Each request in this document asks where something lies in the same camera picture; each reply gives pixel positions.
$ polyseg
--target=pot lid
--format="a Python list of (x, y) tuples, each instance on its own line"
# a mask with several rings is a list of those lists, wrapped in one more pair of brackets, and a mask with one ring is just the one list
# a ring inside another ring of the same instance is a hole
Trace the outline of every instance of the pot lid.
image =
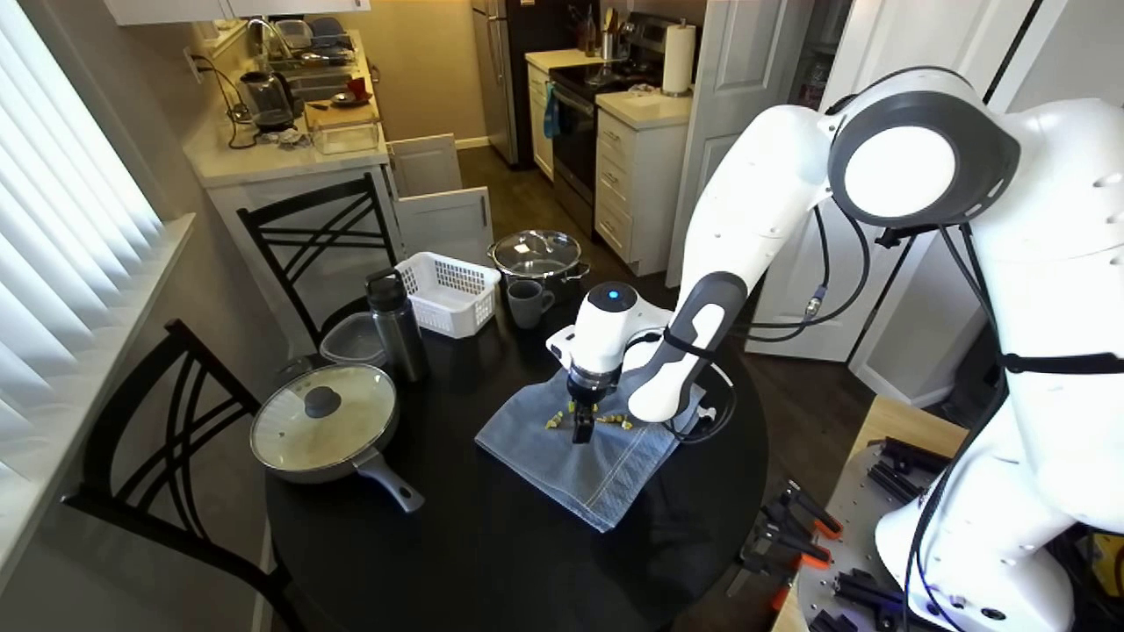
[(327, 365), (271, 392), (251, 451), (271, 471), (319, 471), (358, 461), (390, 432), (395, 381), (375, 365)]
[(508, 276), (555, 276), (582, 265), (582, 247), (565, 233), (527, 228), (495, 241), (491, 259)]

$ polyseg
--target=pan handle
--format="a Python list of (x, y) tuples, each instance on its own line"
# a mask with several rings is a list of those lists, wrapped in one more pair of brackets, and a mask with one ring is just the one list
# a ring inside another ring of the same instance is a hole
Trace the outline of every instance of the pan handle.
[(395, 474), (381, 451), (373, 451), (364, 461), (354, 461), (354, 471), (381, 482), (404, 514), (419, 514), (424, 507), (424, 494)]

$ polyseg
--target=refrigerator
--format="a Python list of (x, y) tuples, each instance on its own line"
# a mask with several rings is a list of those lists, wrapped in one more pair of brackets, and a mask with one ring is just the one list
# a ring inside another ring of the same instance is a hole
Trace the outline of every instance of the refrigerator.
[(598, 0), (471, 0), (490, 144), (506, 166), (532, 166), (527, 54), (572, 51)]

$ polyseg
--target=pan lid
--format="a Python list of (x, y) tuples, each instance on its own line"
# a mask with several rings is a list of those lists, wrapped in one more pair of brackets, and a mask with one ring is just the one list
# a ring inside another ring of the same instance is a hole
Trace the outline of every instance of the pan lid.
[(358, 461), (390, 432), (395, 381), (375, 365), (327, 365), (271, 392), (251, 451), (271, 471), (319, 471)]

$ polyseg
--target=white plastic bin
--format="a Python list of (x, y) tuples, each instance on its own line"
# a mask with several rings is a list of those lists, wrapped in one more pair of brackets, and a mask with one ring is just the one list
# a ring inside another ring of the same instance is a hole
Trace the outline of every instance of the white plastic bin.
[(442, 252), (416, 252), (398, 265), (421, 329), (442, 338), (473, 338), (495, 314), (498, 271), (454, 259)]

